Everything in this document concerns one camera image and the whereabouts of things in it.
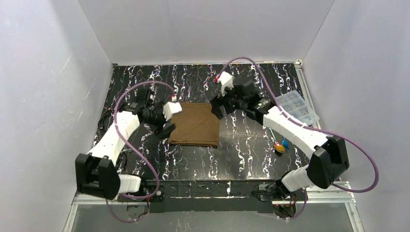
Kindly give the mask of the brown woven cloth napkin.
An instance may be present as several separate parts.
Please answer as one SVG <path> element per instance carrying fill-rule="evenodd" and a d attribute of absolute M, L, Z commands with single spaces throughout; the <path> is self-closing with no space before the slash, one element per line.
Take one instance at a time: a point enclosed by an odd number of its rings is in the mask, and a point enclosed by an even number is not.
<path fill-rule="evenodd" d="M 182 112 L 172 117 L 176 125 L 169 144 L 217 147 L 220 120 L 212 112 L 209 103 L 182 102 Z"/>

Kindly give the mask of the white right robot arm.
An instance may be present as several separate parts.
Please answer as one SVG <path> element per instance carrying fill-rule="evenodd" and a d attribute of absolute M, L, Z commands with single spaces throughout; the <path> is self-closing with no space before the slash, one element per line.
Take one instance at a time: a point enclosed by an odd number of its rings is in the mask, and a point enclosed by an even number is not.
<path fill-rule="evenodd" d="M 228 114 L 242 110 L 250 119 L 284 136 L 309 158 L 308 165 L 289 171 L 275 181 L 276 194 L 285 196 L 312 186 L 326 189 L 349 168 L 344 139 L 330 137 L 302 124 L 274 101 L 262 97 L 252 81 L 235 85 L 233 77 L 222 72 L 215 82 L 220 86 L 220 91 L 211 100 L 211 112 L 218 119 L 223 117 L 221 107 Z"/>

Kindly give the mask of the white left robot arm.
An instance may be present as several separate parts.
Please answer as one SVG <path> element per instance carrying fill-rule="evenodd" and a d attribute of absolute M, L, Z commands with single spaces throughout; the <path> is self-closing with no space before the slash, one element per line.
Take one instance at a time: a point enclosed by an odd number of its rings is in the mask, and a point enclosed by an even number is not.
<path fill-rule="evenodd" d="M 119 105 L 116 122 L 108 127 L 99 142 L 86 154 L 75 159 L 77 190 L 80 193 L 112 200 L 125 193 L 140 191 L 142 177 L 133 174 L 118 174 L 116 163 L 123 147 L 138 127 L 145 123 L 153 126 L 157 139 L 170 137 L 176 128 L 166 125 L 172 116 L 182 111 L 176 96 L 170 101 L 155 101 L 153 91 L 137 91 L 134 101 Z"/>

